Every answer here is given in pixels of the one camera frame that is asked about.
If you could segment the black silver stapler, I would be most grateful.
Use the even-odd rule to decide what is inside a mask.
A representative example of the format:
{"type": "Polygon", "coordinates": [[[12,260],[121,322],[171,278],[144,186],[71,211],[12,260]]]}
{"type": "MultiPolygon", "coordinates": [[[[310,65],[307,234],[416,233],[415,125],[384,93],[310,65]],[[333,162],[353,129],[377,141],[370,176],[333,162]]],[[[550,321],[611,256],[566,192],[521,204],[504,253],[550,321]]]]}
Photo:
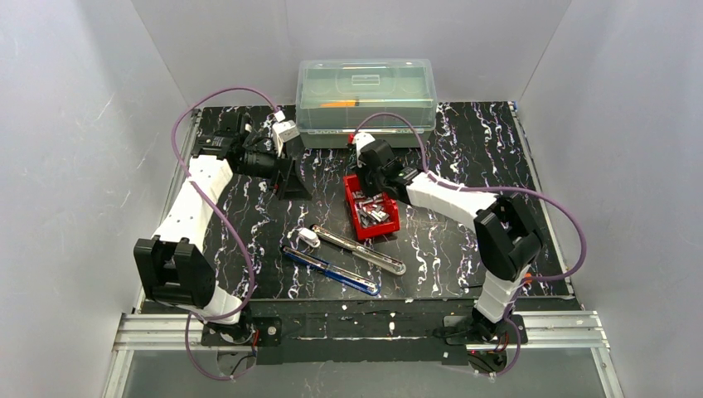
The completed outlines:
{"type": "Polygon", "coordinates": [[[345,236],[333,233],[319,225],[312,225],[310,227],[312,232],[314,232],[318,238],[321,240],[335,245],[341,249],[351,252],[356,257],[365,260],[377,267],[385,270],[396,276],[402,276],[406,273],[407,267],[404,262],[395,259],[389,255],[383,254],[379,251],[373,250],[367,246],[362,245],[354,240],[346,238],[345,236]]]}

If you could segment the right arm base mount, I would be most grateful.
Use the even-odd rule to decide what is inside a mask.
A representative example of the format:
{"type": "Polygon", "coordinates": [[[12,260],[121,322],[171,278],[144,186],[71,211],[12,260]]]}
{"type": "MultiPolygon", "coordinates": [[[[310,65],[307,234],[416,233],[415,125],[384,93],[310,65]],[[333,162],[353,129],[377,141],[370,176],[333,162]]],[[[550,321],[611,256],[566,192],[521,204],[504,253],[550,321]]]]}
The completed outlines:
{"type": "Polygon", "coordinates": [[[510,313],[508,320],[511,324],[505,319],[492,323],[476,310],[467,316],[448,315],[430,336],[444,340],[448,345],[482,344],[499,352],[517,341],[520,344],[529,342],[523,317],[510,313]]]}

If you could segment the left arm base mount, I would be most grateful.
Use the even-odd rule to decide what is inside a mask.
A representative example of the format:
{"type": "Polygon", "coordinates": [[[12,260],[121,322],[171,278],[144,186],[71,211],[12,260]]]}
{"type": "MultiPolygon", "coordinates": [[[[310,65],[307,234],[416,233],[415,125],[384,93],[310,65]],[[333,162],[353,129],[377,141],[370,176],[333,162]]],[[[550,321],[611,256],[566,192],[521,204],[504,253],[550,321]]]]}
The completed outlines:
{"type": "Polygon", "coordinates": [[[204,324],[201,345],[277,347],[281,342],[281,332],[281,318],[245,315],[238,323],[231,325],[204,324]]]}

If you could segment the blue stapler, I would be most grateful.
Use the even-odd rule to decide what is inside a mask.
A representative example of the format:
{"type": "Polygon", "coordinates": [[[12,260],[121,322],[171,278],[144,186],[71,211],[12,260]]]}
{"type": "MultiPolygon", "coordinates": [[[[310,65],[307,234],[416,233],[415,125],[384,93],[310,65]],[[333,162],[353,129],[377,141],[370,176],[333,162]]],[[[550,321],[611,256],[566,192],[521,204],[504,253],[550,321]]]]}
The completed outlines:
{"type": "Polygon", "coordinates": [[[318,273],[323,274],[327,278],[336,280],[337,282],[361,291],[362,293],[370,296],[376,296],[381,291],[380,285],[373,280],[366,279],[359,274],[355,274],[349,270],[340,268],[310,254],[295,250],[290,246],[284,245],[280,248],[280,251],[283,256],[291,259],[292,261],[301,265],[306,265],[318,273]]]}

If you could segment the red plastic bin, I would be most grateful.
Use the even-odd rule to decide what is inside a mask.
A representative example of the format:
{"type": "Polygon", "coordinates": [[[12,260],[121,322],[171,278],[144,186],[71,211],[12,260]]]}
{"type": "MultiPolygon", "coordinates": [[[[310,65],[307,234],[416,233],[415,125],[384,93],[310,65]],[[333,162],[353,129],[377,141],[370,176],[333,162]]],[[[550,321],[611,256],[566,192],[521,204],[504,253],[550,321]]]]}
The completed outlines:
{"type": "Polygon", "coordinates": [[[358,240],[368,240],[400,230],[400,215],[395,200],[385,193],[366,196],[354,174],[343,178],[343,186],[358,240]]]}

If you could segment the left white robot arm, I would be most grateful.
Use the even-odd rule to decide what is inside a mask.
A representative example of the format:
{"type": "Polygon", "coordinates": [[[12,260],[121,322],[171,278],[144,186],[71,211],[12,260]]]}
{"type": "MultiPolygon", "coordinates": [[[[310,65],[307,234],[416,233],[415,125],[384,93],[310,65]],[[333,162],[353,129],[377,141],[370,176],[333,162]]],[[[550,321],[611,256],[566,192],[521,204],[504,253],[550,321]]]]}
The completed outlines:
{"type": "Polygon", "coordinates": [[[168,214],[150,238],[137,240],[133,256],[148,300],[185,309],[222,325],[240,321],[244,304],[226,292],[203,255],[214,205],[235,174],[265,180],[280,200],[308,200],[300,175],[304,150],[297,125],[275,113],[273,147],[257,147],[253,121],[237,114],[235,123],[202,133],[187,162],[187,176],[168,214]]]}

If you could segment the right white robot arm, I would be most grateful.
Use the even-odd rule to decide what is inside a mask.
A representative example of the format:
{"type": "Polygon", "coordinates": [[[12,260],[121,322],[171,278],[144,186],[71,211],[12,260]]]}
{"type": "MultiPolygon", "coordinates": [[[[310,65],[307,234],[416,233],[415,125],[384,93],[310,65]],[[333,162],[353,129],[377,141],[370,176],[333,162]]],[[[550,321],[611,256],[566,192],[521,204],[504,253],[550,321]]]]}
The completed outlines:
{"type": "Polygon", "coordinates": [[[545,239],[535,217],[517,194],[466,192],[431,172],[404,164],[393,148],[368,133],[351,139],[355,173],[368,195],[385,193],[408,206],[424,208],[467,227],[475,236],[486,269],[473,310],[475,322],[499,324],[507,315],[545,239]]]}

